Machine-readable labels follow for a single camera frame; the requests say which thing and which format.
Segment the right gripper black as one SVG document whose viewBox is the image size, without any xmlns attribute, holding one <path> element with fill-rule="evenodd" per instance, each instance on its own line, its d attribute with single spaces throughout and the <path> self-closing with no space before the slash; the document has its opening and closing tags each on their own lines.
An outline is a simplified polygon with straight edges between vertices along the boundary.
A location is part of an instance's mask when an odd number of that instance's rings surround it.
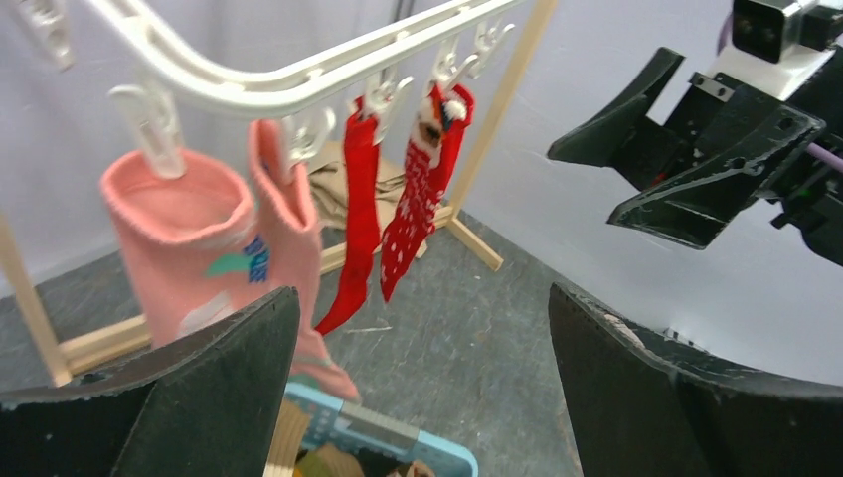
<svg viewBox="0 0 843 477">
<path fill-rule="evenodd" d="M 607 167 L 685 57 L 661 47 L 637 76 L 591 119 L 555 140 L 552 161 Z M 712 80 L 728 98 L 700 89 L 693 77 L 678 106 L 698 133 L 651 177 L 642 192 L 614 208 L 611 225 L 704 249 L 758 200 L 781 207 L 771 224 L 797 228 L 807 248 L 842 262 L 842 169 L 810 153 L 842 153 L 842 53 L 836 51 L 797 92 L 779 100 L 726 74 Z"/>
</svg>

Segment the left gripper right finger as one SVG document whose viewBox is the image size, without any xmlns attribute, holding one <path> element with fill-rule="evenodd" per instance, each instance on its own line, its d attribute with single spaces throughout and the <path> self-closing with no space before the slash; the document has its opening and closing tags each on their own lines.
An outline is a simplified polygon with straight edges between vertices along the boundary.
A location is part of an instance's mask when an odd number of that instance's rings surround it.
<svg viewBox="0 0 843 477">
<path fill-rule="evenodd" d="M 842 390 L 739 365 L 551 285 L 550 334 L 588 476 L 838 476 Z"/>
</svg>

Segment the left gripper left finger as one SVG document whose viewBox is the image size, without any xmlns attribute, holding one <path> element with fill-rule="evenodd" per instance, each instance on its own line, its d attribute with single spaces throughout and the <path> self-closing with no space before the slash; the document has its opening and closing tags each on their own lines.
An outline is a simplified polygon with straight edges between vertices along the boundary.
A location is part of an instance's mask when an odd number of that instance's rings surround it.
<svg viewBox="0 0 843 477">
<path fill-rule="evenodd" d="M 281 288 L 59 388 L 1 397 L 5 476 L 259 476 L 299 324 Z"/>
</svg>

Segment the pink sock green patches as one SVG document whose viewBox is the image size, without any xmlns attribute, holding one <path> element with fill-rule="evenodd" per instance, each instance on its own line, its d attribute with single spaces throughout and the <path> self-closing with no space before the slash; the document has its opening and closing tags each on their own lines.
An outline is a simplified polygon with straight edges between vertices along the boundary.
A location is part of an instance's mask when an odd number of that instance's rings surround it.
<svg viewBox="0 0 843 477">
<path fill-rule="evenodd" d="M 253 194 L 225 163 L 184 150 L 161 179 L 141 152 L 103 173 L 100 191 L 155 348 L 209 326 L 268 291 L 269 249 Z"/>
</svg>

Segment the red sock white stars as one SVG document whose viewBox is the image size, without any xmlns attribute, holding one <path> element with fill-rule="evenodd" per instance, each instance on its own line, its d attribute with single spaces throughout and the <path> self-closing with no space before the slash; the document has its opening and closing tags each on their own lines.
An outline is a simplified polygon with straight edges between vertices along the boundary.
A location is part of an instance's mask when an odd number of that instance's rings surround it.
<svg viewBox="0 0 843 477">
<path fill-rule="evenodd" d="M 454 172 L 475 100 L 462 84 L 437 85 L 421 101 L 404 161 L 405 189 L 382 235 L 380 285 L 389 301 L 427 236 Z"/>
</svg>

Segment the white clip hanger frame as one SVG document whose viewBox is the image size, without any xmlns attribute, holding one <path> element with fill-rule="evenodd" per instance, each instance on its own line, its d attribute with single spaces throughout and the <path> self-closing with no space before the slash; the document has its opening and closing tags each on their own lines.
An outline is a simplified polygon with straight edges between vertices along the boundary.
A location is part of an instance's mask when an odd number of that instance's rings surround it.
<svg viewBox="0 0 843 477">
<path fill-rule="evenodd" d="M 100 64 L 139 63 L 179 98 L 223 116 L 297 112 L 510 10 L 446 1 L 389 22 L 390 1 L 7 1 L 1 5 L 1 150 L 55 156 L 106 133 Z"/>
</svg>

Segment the red sock white trim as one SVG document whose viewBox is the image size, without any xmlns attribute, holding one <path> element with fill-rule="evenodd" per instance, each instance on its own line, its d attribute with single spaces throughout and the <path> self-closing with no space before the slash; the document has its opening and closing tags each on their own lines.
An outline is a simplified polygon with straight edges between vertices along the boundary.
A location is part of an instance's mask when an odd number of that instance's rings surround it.
<svg viewBox="0 0 843 477">
<path fill-rule="evenodd" d="M 348 216 L 345 263 L 337 295 L 315 330 L 327 335 L 345 324 L 365 303 L 374 252 L 381 243 L 376 207 L 380 146 L 375 143 L 378 118 L 366 111 L 366 100 L 354 100 L 343 141 L 347 172 Z"/>
</svg>

